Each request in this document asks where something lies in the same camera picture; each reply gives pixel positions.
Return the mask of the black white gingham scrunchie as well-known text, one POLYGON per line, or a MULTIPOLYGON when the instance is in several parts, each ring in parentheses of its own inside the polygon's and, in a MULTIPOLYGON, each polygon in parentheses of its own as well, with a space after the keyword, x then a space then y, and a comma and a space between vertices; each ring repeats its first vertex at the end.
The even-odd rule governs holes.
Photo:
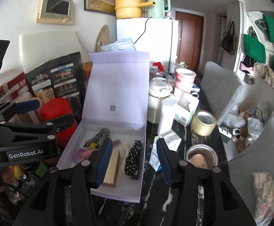
POLYGON ((92 142, 96 143, 98 145, 97 148, 100 148, 101 145, 103 144, 104 140, 106 138, 109 138, 110 136, 110 131, 107 128, 102 128, 97 134, 95 134, 94 137, 91 139, 85 141, 85 144, 90 145, 92 142))

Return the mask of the tan box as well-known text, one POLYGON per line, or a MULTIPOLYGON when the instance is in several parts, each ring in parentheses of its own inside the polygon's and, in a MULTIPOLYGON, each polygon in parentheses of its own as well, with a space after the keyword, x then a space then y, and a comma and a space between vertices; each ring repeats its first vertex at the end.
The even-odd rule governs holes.
POLYGON ((118 168, 120 164, 120 151, 113 150, 110 161, 108 164, 108 168, 105 174, 105 178, 103 181, 104 186, 115 187, 117 183, 117 176, 118 176, 118 168))

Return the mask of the black polka dot scrunchie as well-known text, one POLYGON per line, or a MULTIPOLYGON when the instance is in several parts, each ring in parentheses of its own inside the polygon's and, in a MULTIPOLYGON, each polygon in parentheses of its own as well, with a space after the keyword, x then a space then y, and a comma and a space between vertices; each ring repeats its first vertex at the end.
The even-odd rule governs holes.
MULTIPOLYGON (((134 142, 135 143, 139 143, 141 142, 140 140, 136 140, 134 142)), ((137 154, 138 148, 136 148, 136 146, 132 146, 132 148, 130 149, 129 155, 126 158, 126 164, 125 164, 125 174, 127 176, 131 176, 134 171, 136 170, 136 165, 135 163, 135 158, 136 158, 136 154, 137 154)))

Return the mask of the cream hair claw clip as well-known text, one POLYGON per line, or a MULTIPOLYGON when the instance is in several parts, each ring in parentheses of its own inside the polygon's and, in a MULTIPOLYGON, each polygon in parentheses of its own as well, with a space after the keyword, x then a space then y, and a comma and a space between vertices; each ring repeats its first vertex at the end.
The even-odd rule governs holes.
POLYGON ((118 169, 118 176, 122 176, 125 173, 126 158, 128 157, 129 152, 130 152, 130 143, 129 142, 126 142, 124 144, 124 150, 125 150, 125 154, 121 158, 120 167, 118 169))

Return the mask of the red canister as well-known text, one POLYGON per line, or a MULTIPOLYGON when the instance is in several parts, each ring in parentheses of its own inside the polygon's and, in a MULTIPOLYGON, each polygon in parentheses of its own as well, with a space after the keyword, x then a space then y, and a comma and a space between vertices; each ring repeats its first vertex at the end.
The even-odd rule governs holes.
POLYGON ((41 109, 43 121, 53 120, 56 127, 57 143, 65 148, 77 129, 77 122, 67 99, 58 97, 47 102, 41 109))

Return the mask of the floral cushion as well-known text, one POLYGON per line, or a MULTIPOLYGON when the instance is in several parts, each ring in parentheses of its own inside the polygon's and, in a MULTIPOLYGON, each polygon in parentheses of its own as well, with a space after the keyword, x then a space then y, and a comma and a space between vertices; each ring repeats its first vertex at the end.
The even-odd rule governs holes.
POLYGON ((252 173, 256 196, 254 220, 269 225, 274 219, 274 180, 268 172, 252 173))

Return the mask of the white open gift box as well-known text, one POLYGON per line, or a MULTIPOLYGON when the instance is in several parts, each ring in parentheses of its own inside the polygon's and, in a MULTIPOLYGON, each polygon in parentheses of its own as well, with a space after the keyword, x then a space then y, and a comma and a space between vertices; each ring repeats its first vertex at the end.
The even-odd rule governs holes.
POLYGON ((92 194, 124 202, 140 202, 146 148, 146 125, 149 93, 150 54, 139 51, 91 53, 93 63, 85 95, 82 120, 58 161, 58 169, 74 167, 73 157, 85 141, 102 128, 110 131, 111 140, 124 156, 124 143, 136 140, 143 144, 140 175, 137 180, 123 174, 115 187, 101 185, 92 194))

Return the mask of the grey leaf pattern chair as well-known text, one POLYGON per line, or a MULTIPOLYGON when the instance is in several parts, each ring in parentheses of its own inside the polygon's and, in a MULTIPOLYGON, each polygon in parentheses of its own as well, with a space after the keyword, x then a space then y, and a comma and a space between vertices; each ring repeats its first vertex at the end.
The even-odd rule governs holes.
POLYGON ((254 172, 268 172, 274 180, 274 114, 260 136, 228 162, 230 180, 251 214, 255 212, 254 172))

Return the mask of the blue white milk carton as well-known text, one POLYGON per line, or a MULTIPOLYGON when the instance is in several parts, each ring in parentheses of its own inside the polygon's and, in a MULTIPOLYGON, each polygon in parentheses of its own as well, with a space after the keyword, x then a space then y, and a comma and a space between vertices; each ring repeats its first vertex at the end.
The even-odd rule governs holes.
POLYGON ((199 99, 190 94, 183 94, 181 96, 176 94, 175 100, 177 101, 177 107, 174 120, 187 127, 197 109, 199 99))

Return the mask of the far grey chair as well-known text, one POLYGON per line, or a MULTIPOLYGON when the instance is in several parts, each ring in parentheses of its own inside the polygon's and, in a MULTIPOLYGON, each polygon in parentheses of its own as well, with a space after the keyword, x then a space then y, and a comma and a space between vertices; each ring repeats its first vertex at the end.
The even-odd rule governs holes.
POLYGON ((244 86, 234 71, 209 61, 205 65, 201 89, 207 98, 211 113, 220 125, 241 99, 244 86))

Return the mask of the white refrigerator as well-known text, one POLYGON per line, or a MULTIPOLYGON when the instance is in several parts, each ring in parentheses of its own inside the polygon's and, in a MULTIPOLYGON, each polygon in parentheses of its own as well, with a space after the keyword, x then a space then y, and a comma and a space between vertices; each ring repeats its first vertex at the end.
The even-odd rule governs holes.
POLYGON ((137 51, 149 52, 150 62, 161 62, 170 73, 175 70, 179 22, 168 18, 117 20, 117 39, 131 38, 137 51))

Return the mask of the yellow pot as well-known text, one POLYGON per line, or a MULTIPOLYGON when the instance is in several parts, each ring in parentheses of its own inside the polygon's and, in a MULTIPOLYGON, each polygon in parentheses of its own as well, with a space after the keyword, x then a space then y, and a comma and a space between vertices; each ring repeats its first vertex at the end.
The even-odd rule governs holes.
POLYGON ((155 4, 154 1, 142 3, 141 0, 115 0, 115 16, 117 19, 141 18, 142 8, 155 4))

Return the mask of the mint green kettle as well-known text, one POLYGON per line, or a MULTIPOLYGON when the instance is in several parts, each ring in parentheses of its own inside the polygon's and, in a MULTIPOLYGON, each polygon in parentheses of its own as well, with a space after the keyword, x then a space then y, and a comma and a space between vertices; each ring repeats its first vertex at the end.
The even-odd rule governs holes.
POLYGON ((154 5, 147 7, 147 18, 164 18, 165 14, 171 10, 171 0, 147 0, 154 5))

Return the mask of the brown door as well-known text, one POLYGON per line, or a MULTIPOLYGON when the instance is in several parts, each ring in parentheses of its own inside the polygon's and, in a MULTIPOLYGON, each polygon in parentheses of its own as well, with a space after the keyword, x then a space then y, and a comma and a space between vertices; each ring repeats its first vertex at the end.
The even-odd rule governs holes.
POLYGON ((204 18, 176 11, 176 20, 179 22, 178 63, 183 62, 187 69, 197 72, 202 49, 204 18))

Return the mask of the wall intercom panel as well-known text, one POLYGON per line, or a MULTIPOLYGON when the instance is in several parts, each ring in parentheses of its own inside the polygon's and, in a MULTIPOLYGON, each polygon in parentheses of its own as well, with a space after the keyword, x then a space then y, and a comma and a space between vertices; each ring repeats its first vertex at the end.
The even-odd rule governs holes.
POLYGON ((73 24, 74 2, 71 0, 39 0, 36 23, 73 24))

